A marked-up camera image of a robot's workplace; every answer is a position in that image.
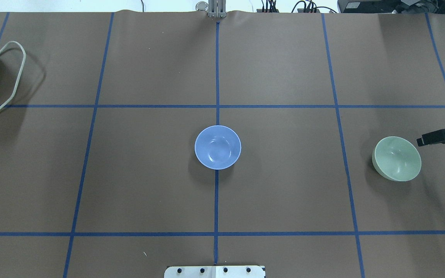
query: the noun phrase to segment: black cable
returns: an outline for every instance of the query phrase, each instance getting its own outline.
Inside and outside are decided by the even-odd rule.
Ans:
[[[272,12],[272,0],[266,0],[266,2],[269,3],[269,10],[268,10],[268,12]]]
[[[307,8],[307,2],[301,0],[301,1],[296,2],[295,7],[293,7],[293,9],[291,10],[291,13],[293,13],[295,11],[296,6],[298,6],[298,4],[302,3],[302,2],[303,2],[303,9]]]
[[[309,5],[307,6],[307,9],[304,10],[303,12],[306,12],[306,11],[311,12],[311,11],[314,9],[314,5],[315,5],[315,3],[312,2],[312,1],[310,1],[310,2],[309,2]]]
[[[336,12],[335,10],[331,9],[330,7],[323,7],[323,6],[320,6],[320,7],[315,7],[315,10],[317,10],[318,8],[326,8],[326,9],[332,10],[332,12],[334,12],[335,14],[337,14],[337,12]]]

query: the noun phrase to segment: black electronic device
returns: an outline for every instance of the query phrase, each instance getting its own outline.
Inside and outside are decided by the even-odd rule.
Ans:
[[[445,14],[445,0],[338,0],[344,14]]]

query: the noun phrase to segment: wire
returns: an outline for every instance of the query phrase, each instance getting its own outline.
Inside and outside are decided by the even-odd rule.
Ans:
[[[323,6],[320,6],[320,7],[315,7],[315,10],[317,11],[318,8],[326,8],[326,9],[331,10],[333,13],[337,14],[337,12],[336,12],[335,10],[331,9],[330,7],[323,7]]]
[[[296,6],[298,6],[299,3],[303,2],[303,9],[307,8],[307,3],[303,0],[296,2],[295,7],[293,7],[293,9],[291,10],[291,13],[293,13],[295,11]]]
[[[1,48],[0,55],[3,54],[3,52],[5,51],[5,49],[7,48],[7,46],[9,44],[17,44],[20,47],[20,49],[22,50],[23,58],[22,58],[22,64],[20,65],[20,71],[18,72],[18,75],[16,76],[16,81],[15,81],[15,86],[13,88],[13,92],[11,93],[11,96],[3,104],[1,104],[0,111],[15,97],[16,89],[18,88],[18,84],[20,83],[20,77],[22,76],[23,66],[25,65],[25,60],[27,59],[27,53],[25,52],[25,49],[23,49],[23,46],[21,44],[19,44],[18,42],[15,42],[15,41],[7,42],[5,44],[5,46],[3,46]]]
[[[255,10],[253,9],[253,4],[251,0],[248,0],[250,2],[250,5],[252,5],[252,12],[254,12]]]

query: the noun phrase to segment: mounting plate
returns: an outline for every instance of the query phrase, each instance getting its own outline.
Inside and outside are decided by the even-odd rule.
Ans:
[[[264,266],[168,267],[164,278],[265,278]]]

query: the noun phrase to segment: blue tape line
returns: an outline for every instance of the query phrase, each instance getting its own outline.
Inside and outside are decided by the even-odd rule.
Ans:
[[[339,108],[445,108],[445,105],[338,105]]]
[[[390,236],[390,235],[412,235],[412,234],[445,234],[445,231],[363,231],[358,232],[360,236]]]
[[[63,270],[63,278],[68,276],[68,268],[70,267],[71,249],[73,247],[73,234],[70,236],[70,241],[68,242],[68,251],[66,252],[65,268]]]
[[[93,104],[8,104],[5,108],[94,108]]]
[[[0,232],[0,236],[79,236],[79,237],[169,237],[169,236],[214,236],[214,232]],[[419,231],[332,231],[332,232],[218,232],[218,236],[409,236],[445,235],[445,230]]]
[[[72,235],[70,236],[68,252],[66,254],[66,262],[65,262],[65,268],[63,271],[63,278],[66,278],[68,275],[68,265],[70,263],[70,257],[71,257],[71,252],[72,252],[72,248],[73,248],[73,238],[74,238],[73,234],[76,229],[76,220],[78,218],[80,201],[82,199],[83,182],[85,181],[85,173],[87,172],[88,155],[90,153],[90,144],[92,143],[92,134],[94,132],[95,117],[97,116],[97,105],[99,104],[100,90],[101,90],[101,85],[102,85],[102,77],[104,75],[104,68],[106,67],[107,51],[109,49],[109,39],[111,39],[111,29],[113,27],[113,20],[114,20],[114,13],[112,12],[111,18],[109,20],[109,29],[107,32],[106,46],[104,48],[104,56],[102,58],[102,66],[101,66],[100,75],[99,75],[99,84],[97,85],[97,94],[95,96],[95,107],[94,107],[94,111],[92,113],[92,121],[90,122],[90,130],[88,132],[87,149],[85,150],[85,158],[83,159],[82,176],[80,177],[80,185],[78,188],[78,195],[76,196],[75,213],[73,215],[73,223],[72,223],[72,228],[71,228]]]
[[[220,105],[221,108],[335,108],[334,105],[327,104],[304,104],[304,105],[279,105],[279,104],[243,104],[243,105]]]
[[[217,108],[212,104],[8,104],[5,108]],[[373,105],[339,104],[339,108],[445,108],[445,105]],[[336,108],[333,104],[235,104],[219,108]]]
[[[353,219],[353,228],[357,233],[358,232],[357,214],[355,211],[355,201],[353,200],[353,190],[351,187],[350,170],[348,168],[348,158],[346,157],[345,141],[343,137],[343,127],[341,126],[341,115],[339,114],[338,96],[336,93],[336,83],[334,81],[334,73],[332,71],[331,53],[329,49],[329,40],[327,39],[327,28],[325,25],[324,14],[321,14],[321,17],[322,17],[322,26],[324,30],[325,49],[327,52],[327,63],[329,64],[329,75],[331,77],[332,94],[334,97],[334,105],[336,106],[336,118],[338,121],[339,138],[341,139],[341,150],[343,151],[343,162],[345,166],[346,179],[348,181],[348,193],[350,195],[351,216]],[[360,246],[360,237],[358,236],[358,234],[355,235],[355,239],[357,241],[357,253],[358,253],[358,263],[360,265],[360,274],[362,275],[362,278],[365,278],[365,270],[363,268],[362,248]]]
[[[70,232],[0,232],[0,236],[70,236]]]
[[[219,125],[219,21],[216,23],[216,125]]]
[[[214,174],[214,265],[217,264],[218,258],[218,235],[219,235],[219,170],[215,170]]]
[[[98,108],[216,108],[216,105],[99,104]]]
[[[220,107],[219,102],[219,24],[216,22],[216,125],[219,125]],[[219,170],[214,171],[214,265],[218,260],[219,239],[217,233],[219,232]]]
[[[162,237],[162,236],[213,236],[213,232],[76,232],[75,236],[135,236],[135,237]]]
[[[219,236],[354,236],[351,232],[219,232]]]
[[[0,41],[1,41],[1,37],[3,36],[3,32],[5,31],[5,27],[6,27],[6,23],[8,22],[8,18],[9,18],[9,12],[7,12],[7,14],[5,16],[5,21],[3,21],[3,25],[1,26]]]
[[[425,13],[425,20],[427,21],[427,27],[429,28],[429,33],[430,33],[430,39],[432,41],[432,46],[434,47],[434,52],[436,53],[437,62],[438,62],[439,67],[440,67],[440,72],[442,72],[442,77],[444,78],[444,83],[445,83],[445,70],[444,70],[444,66],[442,65],[442,61],[440,60],[440,56],[438,54],[436,40],[434,39],[434,33],[432,33],[432,26],[430,24],[429,14],[427,14],[427,13]]]

